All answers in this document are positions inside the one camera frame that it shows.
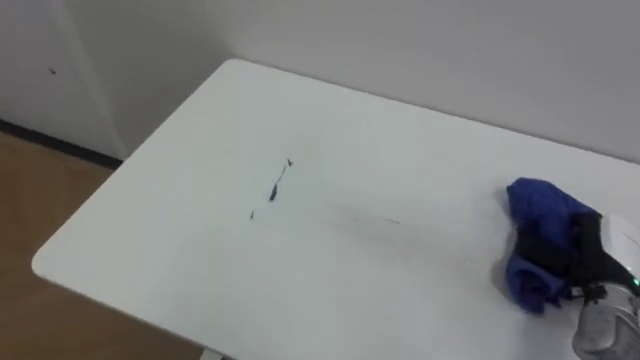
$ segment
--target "white wall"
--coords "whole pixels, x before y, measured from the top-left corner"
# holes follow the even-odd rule
[[[640,162],[637,0],[63,1],[130,149],[240,57]]]
[[[125,155],[78,75],[52,9],[0,1],[0,118],[114,157]]]

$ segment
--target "black baseboard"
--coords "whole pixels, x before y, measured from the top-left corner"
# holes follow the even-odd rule
[[[0,119],[0,131],[5,134],[9,134],[32,143],[36,143],[46,148],[59,151],[63,154],[67,154],[73,157],[77,157],[78,159],[82,159],[109,169],[115,170],[120,165],[122,165],[122,160],[120,159],[116,159],[114,157],[101,154],[93,150],[85,149],[82,146],[74,145],[70,142],[56,139],[49,135],[39,133],[35,130],[23,128],[22,126],[12,124],[2,119]]]

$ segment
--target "white table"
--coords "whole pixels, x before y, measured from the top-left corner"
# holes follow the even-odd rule
[[[520,176],[640,225],[637,165],[232,60],[33,269],[239,360],[573,359],[504,296]]]

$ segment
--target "blue fabric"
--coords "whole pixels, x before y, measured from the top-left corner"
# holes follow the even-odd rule
[[[540,241],[552,241],[568,250],[571,247],[570,218],[595,210],[544,180],[520,178],[507,187],[511,218],[518,228],[535,227]],[[524,309],[544,313],[545,302],[559,305],[569,297],[563,279],[511,254],[506,280],[513,299]]]

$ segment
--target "wooden floor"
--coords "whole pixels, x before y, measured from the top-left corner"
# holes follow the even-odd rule
[[[199,358],[197,346],[31,272],[36,250],[110,174],[0,133],[0,359]]]

